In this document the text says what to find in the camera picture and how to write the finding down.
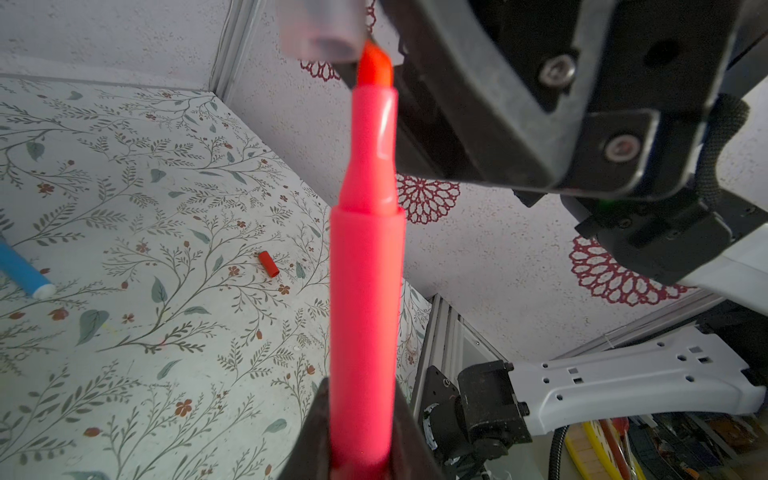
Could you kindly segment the pink highlighter pen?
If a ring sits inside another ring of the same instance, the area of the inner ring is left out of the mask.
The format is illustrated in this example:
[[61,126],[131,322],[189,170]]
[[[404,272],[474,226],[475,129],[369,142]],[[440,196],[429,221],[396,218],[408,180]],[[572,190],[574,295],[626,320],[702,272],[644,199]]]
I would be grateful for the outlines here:
[[368,42],[352,91],[350,160],[330,221],[334,479],[384,479],[389,470],[405,243],[397,110],[391,60]]

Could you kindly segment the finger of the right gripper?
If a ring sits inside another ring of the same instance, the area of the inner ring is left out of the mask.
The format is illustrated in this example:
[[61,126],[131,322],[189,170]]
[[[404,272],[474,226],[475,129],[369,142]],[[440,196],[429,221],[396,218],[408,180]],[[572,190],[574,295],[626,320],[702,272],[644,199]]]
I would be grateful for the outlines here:
[[382,1],[404,176],[590,198],[687,181],[740,1]]

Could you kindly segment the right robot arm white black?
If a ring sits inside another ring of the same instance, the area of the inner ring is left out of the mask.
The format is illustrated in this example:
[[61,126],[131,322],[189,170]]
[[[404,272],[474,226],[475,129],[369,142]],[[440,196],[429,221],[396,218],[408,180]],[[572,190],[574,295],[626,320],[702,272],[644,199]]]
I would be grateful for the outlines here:
[[472,366],[420,420],[395,385],[406,214],[398,173],[557,193],[618,263],[767,305],[767,214],[717,182],[746,103],[720,91],[742,1],[388,1],[404,64],[361,1],[308,3],[298,54],[341,64],[351,155],[330,219],[330,377],[321,452],[337,479],[438,478],[567,429],[675,411],[750,414],[766,388],[688,327],[571,363]]

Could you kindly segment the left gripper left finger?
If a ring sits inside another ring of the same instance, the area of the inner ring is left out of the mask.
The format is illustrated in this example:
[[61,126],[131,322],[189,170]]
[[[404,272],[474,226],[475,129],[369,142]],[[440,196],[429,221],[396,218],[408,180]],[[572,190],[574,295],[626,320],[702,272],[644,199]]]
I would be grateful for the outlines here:
[[329,480],[331,472],[329,379],[319,384],[279,480]]

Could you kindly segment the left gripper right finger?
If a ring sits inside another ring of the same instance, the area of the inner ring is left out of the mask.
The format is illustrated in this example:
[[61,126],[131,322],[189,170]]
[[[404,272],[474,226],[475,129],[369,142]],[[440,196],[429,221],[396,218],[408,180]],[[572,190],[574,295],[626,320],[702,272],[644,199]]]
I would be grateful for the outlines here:
[[398,384],[395,384],[388,478],[393,480],[444,479]]

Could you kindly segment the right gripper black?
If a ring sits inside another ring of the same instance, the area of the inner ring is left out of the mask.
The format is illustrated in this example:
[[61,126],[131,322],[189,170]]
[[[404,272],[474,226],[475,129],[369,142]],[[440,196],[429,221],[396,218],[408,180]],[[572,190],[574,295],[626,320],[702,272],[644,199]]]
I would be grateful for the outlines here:
[[767,212],[727,190],[708,207],[691,187],[661,201],[562,195],[579,237],[622,267],[673,285],[767,223]]

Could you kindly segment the clear pink pen cap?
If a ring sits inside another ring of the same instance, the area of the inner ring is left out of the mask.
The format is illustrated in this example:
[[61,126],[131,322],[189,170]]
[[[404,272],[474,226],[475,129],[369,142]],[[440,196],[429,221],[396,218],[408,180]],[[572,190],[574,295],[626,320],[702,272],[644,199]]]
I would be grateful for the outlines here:
[[300,61],[356,62],[367,38],[366,4],[358,0],[276,2],[282,53]]

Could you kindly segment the blue pen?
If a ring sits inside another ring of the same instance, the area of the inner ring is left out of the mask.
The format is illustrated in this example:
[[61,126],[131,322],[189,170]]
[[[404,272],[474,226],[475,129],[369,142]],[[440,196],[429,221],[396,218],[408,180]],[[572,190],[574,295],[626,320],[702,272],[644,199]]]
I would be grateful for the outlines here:
[[1,238],[1,271],[35,300],[53,297],[56,286]]

